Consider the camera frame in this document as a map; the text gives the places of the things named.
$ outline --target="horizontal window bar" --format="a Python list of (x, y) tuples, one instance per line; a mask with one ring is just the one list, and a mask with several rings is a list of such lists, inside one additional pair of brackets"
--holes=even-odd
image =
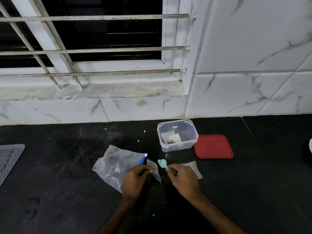
[(75, 50), (49, 50), (49, 51), (5, 51), (0, 56), (33, 55), (33, 54), (63, 54), (63, 53), (96, 53), (96, 52), (142, 52), (142, 51), (167, 51), (185, 50), (185, 46), (176, 47), (139, 47), (139, 48), (102, 48), (102, 49), (75, 49)]
[(70, 15), (70, 16), (37, 16), (37, 17), (0, 17), (0, 22), (22, 21), (61, 21), (61, 20), (125, 20), (125, 19), (188, 19), (196, 18), (190, 14), (166, 15)]
[(131, 70), (131, 71), (105, 71), (105, 72), (83, 72), (83, 73), (52, 73), (52, 74), (4, 74), (0, 77), (24, 76), (24, 77), (62, 77), (62, 76), (92, 76), (92, 75), (116, 75), (116, 74), (162, 74), (182, 72), (180, 69), (168, 70)]

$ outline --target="red lid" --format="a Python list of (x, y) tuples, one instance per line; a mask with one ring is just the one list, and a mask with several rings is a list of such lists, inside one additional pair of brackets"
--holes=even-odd
[(223, 135), (199, 135), (194, 144), (198, 158), (232, 158), (233, 151), (227, 138)]

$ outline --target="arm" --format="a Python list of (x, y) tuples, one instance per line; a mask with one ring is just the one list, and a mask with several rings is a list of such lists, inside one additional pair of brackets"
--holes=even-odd
[(197, 175), (189, 166), (171, 164), (169, 167), (177, 171), (175, 176), (169, 168), (166, 168), (174, 187), (205, 216), (219, 234), (246, 234), (202, 194)]
[(146, 177), (152, 170), (153, 168), (150, 166), (137, 165), (125, 173), (121, 185), (122, 199), (98, 234), (111, 234), (118, 231), (123, 219), (135, 205), (141, 194)]

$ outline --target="dark window glass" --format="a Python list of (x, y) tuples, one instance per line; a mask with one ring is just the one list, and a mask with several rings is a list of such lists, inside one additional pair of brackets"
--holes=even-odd
[[(0, 0), (10, 16), (20, 16), (10, 0)], [(42, 50), (36, 38), (23, 22), (16, 23), (34, 50)], [(23, 41), (9, 23), (0, 23), (0, 51), (28, 51)], [(40, 55), (46, 66), (53, 66), (46, 55)], [(40, 67), (33, 55), (0, 56), (0, 68)]]
[[(41, 0), (50, 16), (162, 14), (162, 0)], [(159, 47), (162, 20), (54, 21), (66, 49)], [(161, 51), (70, 54), (73, 61), (161, 59)]]

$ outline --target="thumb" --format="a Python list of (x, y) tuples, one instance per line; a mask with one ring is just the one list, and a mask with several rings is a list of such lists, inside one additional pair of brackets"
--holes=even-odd
[(168, 173), (168, 176), (169, 176), (171, 182), (172, 183), (175, 182), (177, 177), (174, 175), (174, 173), (172, 172), (172, 170), (169, 167), (166, 168), (166, 172)]
[(145, 182), (146, 177), (148, 176), (149, 173), (150, 173), (150, 170), (146, 170), (146, 171), (142, 174), (142, 176), (141, 176), (141, 178), (140, 178), (140, 180), (141, 180), (142, 183)]

